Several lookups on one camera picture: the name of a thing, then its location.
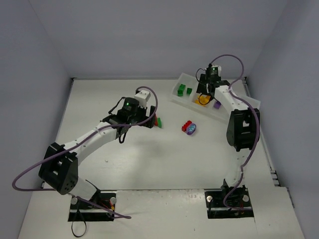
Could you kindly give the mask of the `purple paw print lego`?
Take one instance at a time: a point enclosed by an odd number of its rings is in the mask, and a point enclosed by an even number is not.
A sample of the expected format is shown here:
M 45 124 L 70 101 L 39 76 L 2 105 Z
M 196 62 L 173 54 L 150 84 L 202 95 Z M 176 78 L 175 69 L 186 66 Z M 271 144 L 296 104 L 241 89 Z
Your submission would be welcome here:
M 186 134 L 187 135 L 192 135 L 195 133 L 195 131 L 196 131 L 196 124 L 194 124 L 194 123 L 191 123 L 190 125 L 188 125 L 186 127 Z

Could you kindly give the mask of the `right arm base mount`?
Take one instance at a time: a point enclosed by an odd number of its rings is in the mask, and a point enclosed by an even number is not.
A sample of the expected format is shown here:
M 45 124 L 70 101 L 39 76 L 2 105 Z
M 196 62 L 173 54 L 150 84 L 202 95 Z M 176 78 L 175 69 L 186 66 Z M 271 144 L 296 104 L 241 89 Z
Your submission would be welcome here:
M 253 218 L 254 212 L 251 205 L 249 191 L 246 187 L 237 188 L 226 199 L 224 198 L 230 189 L 205 190 L 205 203 L 208 219 L 240 219 Z

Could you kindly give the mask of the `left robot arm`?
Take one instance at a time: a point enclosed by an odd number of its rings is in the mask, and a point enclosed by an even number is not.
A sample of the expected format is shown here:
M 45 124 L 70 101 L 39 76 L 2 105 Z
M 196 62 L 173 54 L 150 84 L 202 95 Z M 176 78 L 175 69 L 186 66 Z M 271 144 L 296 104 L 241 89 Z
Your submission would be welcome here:
M 61 195 L 70 194 L 88 201 L 94 201 L 98 188 L 78 175 L 79 165 L 103 145 L 118 140 L 125 141 L 127 132 L 134 125 L 152 128 L 155 124 L 155 106 L 149 108 L 149 95 L 137 93 L 127 97 L 116 114 L 109 114 L 88 133 L 66 144 L 51 144 L 45 154 L 45 162 L 39 170 L 39 177 Z

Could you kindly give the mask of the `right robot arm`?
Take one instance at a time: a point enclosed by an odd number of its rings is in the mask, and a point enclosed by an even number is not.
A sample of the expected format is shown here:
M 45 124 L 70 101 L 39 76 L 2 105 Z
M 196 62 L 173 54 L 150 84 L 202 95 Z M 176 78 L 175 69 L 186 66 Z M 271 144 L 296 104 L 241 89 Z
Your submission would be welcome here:
M 197 93 L 219 103 L 229 115 L 226 131 L 228 144 L 236 151 L 236 159 L 224 179 L 229 187 L 243 185 L 244 171 L 260 138 L 260 112 L 247 99 L 239 97 L 231 84 L 219 76 L 221 67 L 209 64 L 197 79 Z

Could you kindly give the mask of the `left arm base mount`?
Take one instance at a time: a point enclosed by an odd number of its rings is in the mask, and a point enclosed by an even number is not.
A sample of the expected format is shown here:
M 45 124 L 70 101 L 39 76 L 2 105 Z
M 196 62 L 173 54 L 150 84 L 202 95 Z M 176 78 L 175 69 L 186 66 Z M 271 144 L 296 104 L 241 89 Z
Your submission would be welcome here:
M 116 192 L 102 191 L 95 204 L 109 210 L 115 210 Z M 99 207 L 82 202 L 74 197 L 71 198 L 68 221 L 69 222 L 112 222 L 114 214 L 100 209 Z

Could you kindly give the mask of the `purple square lego brick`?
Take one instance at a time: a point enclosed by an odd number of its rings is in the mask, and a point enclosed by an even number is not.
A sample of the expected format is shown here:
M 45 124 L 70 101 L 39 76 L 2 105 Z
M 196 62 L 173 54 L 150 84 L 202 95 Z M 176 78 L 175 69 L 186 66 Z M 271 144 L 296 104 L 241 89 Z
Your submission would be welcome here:
M 220 109 L 220 107 L 221 107 L 221 102 L 215 101 L 213 107 L 214 107 L 215 109 Z

